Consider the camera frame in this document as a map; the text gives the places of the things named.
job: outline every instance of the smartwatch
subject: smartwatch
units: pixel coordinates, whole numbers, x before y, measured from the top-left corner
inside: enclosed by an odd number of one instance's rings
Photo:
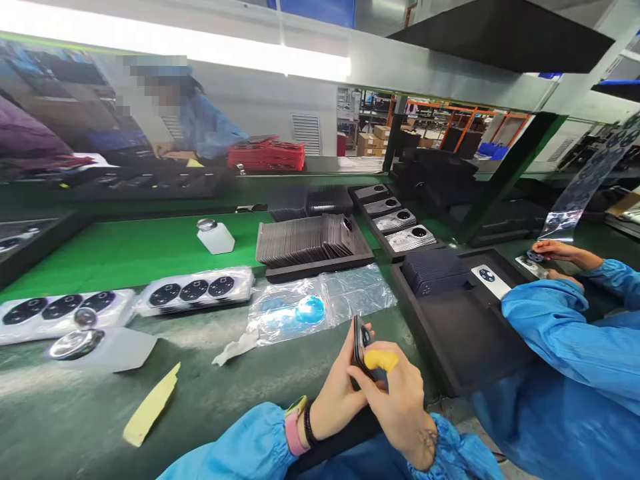
[[[289,444],[289,450],[296,457],[299,457],[303,453],[309,451],[308,448],[304,448],[302,442],[300,442],[300,436],[298,436],[298,417],[304,412],[307,407],[307,396],[303,395],[298,398],[285,412],[285,435],[287,437],[287,443]]]

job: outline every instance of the blue smock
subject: blue smock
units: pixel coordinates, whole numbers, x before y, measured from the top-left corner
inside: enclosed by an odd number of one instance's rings
[[[226,155],[232,145],[249,139],[200,92],[183,98],[179,122],[184,137],[181,149],[194,151],[202,159]]]
[[[298,475],[301,479],[504,479],[493,454],[475,435],[460,435],[440,415],[435,462],[419,472],[378,435]],[[159,477],[186,479],[264,479],[285,477],[298,457],[291,454],[285,436],[285,411],[272,403],[252,408],[215,442],[190,451]]]
[[[502,452],[545,480],[640,477],[640,274],[616,260],[584,273],[630,313],[588,324],[568,280],[520,285],[504,316],[540,360],[472,396]]]

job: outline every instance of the black hair tie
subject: black hair tie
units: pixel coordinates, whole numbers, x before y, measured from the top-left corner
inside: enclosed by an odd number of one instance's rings
[[[318,445],[318,440],[316,440],[311,431],[311,405],[305,409],[305,435],[307,436],[309,446],[313,448]]]

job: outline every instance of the pink watch strap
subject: pink watch strap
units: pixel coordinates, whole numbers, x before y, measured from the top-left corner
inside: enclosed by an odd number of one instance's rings
[[[292,411],[285,417],[285,435],[287,437],[287,443],[289,444],[289,450],[296,457],[299,457],[303,453],[309,451],[302,446],[300,437],[298,436],[298,410]]]

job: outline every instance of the hand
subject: hand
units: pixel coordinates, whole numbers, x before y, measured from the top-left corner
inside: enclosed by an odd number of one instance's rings
[[[533,244],[531,249],[544,255],[545,260],[570,261],[582,270],[594,270],[602,265],[602,258],[589,251],[558,242],[557,240],[542,240]]]
[[[172,160],[190,160],[197,158],[197,155],[193,151],[168,152],[163,153],[161,156],[162,158]]]
[[[163,154],[174,150],[175,142],[151,142],[151,148],[155,156],[160,158]]]
[[[366,328],[374,336],[371,324]],[[311,431],[317,440],[324,440],[340,432],[352,418],[367,404],[367,397],[362,391],[355,391],[347,368],[353,358],[353,320],[349,326],[349,333],[342,345],[338,358],[333,362],[325,384],[320,390],[318,398],[311,404],[309,413]],[[304,417],[298,418],[298,435],[305,448],[309,447],[305,434]]]
[[[387,372],[389,393],[380,391],[360,368],[349,367],[347,372],[367,396],[390,444],[416,469],[428,470],[435,458],[438,429],[424,410],[425,392],[420,370],[410,364],[395,343],[379,341],[366,350],[388,351],[398,357],[396,366]]]
[[[580,290],[582,290],[582,292],[585,291],[585,286],[582,285],[582,283],[578,282],[578,280],[576,280],[573,277],[570,277],[568,275],[563,275],[562,273],[559,273],[558,271],[554,270],[554,269],[549,269],[549,273],[547,274],[547,278],[549,280],[569,280],[570,282],[575,283],[578,287],[580,287]]]

